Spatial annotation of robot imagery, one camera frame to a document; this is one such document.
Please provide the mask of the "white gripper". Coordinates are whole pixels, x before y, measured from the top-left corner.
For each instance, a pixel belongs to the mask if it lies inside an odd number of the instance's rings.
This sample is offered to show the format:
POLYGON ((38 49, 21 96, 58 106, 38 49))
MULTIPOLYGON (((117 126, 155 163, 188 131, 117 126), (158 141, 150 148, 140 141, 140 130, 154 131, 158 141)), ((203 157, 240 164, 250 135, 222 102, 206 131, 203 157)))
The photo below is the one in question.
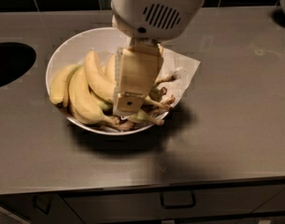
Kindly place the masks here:
MULTIPOLYGON (((134 39, 157 43, 179 37, 205 0, 111 0, 112 23, 134 39)), ((164 62, 158 45, 118 48, 113 114, 136 113, 150 93, 164 62)))

